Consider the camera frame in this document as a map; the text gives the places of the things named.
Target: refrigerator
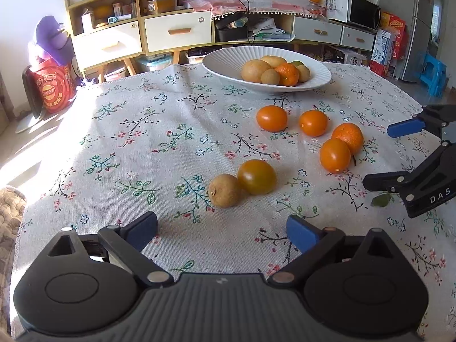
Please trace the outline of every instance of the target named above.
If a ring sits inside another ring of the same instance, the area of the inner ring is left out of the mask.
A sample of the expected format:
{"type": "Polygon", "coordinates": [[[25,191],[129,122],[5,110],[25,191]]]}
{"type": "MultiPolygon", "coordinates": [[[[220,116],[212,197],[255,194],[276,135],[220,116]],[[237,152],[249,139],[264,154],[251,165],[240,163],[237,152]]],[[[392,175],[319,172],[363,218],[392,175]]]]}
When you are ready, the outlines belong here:
{"type": "Polygon", "coordinates": [[[407,23],[409,42],[405,58],[398,61],[394,77],[408,82],[418,82],[431,35],[434,1],[380,0],[380,7],[382,11],[397,15],[407,23]]]}

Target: tablecloth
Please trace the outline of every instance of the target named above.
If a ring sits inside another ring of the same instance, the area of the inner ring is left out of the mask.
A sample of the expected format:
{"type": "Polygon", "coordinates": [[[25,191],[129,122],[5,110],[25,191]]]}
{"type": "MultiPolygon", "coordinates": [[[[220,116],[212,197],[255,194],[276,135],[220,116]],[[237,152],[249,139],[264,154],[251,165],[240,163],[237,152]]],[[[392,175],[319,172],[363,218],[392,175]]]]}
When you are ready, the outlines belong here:
{"type": "MultiPolygon", "coordinates": [[[[146,211],[159,235],[143,253],[176,278],[183,272],[262,272],[266,276],[300,253],[287,239],[289,214],[349,235],[381,227],[425,282],[429,309],[418,333],[456,330],[455,202],[410,219],[398,196],[364,190],[366,174],[412,170],[438,145],[421,132],[391,139],[390,123],[421,111],[411,97],[367,68],[325,64],[330,83],[294,94],[265,95],[221,82],[202,65],[171,66],[79,91],[58,132],[61,147],[42,161],[43,185],[29,198],[20,228],[13,285],[61,227],[78,233],[125,225],[146,211]],[[275,104],[288,128],[261,130],[256,111],[275,104]],[[302,112],[330,118],[319,138],[298,126],[302,112]],[[329,174],[319,149],[342,122],[357,124],[364,146],[348,171],[329,174]],[[206,189],[218,174],[236,175],[241,163],[262,158],[277,188],[238,206],[215,208],[206,189]],[[380,204],[372,199],[382,195],[380,204]]],[[[13,333],[21,330],[17,318],[13,333]]]]}

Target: drawer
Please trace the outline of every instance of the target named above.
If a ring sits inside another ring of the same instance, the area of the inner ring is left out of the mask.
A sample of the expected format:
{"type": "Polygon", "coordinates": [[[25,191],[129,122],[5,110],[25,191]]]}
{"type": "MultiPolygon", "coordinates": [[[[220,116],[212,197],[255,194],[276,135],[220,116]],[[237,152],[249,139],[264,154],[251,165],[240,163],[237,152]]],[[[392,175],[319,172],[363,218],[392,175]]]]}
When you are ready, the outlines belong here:
{"type": "Polygon", "coordinates": [[[321,20],[295,17],[293,33],[298,40],[326,42],[339,45],[342,26],[321,20]]]}
{"type": "Polygon", "coordinates": [[[212,42],[210,11],[147,18],[144,23],[149,53],[212,42]]]}
{"type": "Polygon", "coordinates": [[[142,47],[138,22],[73,37],[73,47],[81,69],[140,53],[142,47]]]}
{"type": "Polygon", "coordinates": [[[375,35],[359,31],[350,27],[343,27],[341,45],[348,47],[356,47],[357,49],[372,50],[375,35]]]}

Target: silver screw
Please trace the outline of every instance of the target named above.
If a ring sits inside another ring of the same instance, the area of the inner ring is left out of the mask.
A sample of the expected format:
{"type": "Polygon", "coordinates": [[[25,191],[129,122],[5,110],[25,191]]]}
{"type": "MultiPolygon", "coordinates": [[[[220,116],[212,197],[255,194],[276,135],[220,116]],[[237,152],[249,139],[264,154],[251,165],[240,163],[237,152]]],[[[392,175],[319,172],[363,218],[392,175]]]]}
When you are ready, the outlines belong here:
{"type": "Polygon", "coordinates": [[[279,271],[278,273],[272,275],[272,279],[276,283],[287,284],[295,280],[295,276],[292,273],[289,273],[288,271],[279,271]]]}
{"type": "Polygon", "coordinates": [[[163,283],[169,279],[169,274],[164,271],[152,271],[147,275],[147,280],[151,283],[163,283]]]}

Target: blue plastic stool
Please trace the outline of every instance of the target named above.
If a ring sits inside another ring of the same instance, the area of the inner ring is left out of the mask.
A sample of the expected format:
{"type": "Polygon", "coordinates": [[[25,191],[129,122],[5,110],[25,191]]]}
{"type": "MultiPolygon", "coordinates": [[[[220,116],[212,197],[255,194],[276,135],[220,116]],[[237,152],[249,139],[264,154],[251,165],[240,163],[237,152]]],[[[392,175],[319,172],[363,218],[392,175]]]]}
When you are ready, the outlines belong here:
{"type": "Polygon", "coordinates": [[[427,84],[429,96],[441,97],[446,82],[446,65],[426,54],[420,80],[427,84]]]}

